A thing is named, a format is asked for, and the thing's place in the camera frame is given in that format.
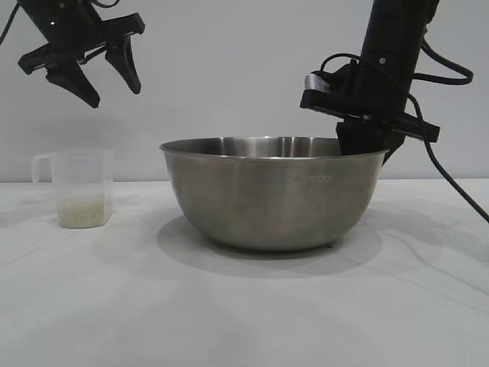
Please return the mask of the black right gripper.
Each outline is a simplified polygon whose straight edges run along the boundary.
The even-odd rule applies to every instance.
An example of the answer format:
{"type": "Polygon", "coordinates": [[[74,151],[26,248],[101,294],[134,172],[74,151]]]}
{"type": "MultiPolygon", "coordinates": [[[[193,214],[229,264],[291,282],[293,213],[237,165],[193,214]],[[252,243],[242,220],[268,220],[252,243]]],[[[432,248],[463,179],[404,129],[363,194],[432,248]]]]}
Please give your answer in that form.
{"type": "Polygon", "coordinates": [[[383,164],[386,164],[406,136],[438,141],[439,126],[405,112],[409,101],[419,108],[414,97],[378,63],[354,54],[337,53],[306,76],[300,107],[356,121],[344,120],[336,125],[342,155],[385,149],[383,164]],[[384,132],[374,125],[389,133],[384,137],[384,132]]]}

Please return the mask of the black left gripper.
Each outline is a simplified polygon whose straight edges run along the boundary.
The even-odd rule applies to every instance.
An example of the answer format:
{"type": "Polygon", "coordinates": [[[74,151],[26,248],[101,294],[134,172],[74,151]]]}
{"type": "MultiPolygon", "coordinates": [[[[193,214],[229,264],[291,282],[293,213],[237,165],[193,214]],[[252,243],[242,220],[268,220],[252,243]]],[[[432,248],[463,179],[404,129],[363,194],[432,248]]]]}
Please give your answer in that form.
{"type": "Polygon", "coordinates": [[[100,96],[78,62],[87,63],[105,52],[105,59],[129,89],[133,93],[141,92],[131,47],[131,36],[145,31],[138,13],[103,20],[91,1],[19,1],[18,4],[47,40],[47,44],[18,61],[27,75],[46,67],[46,79],[50,83],[98,108],[100,96]]]}

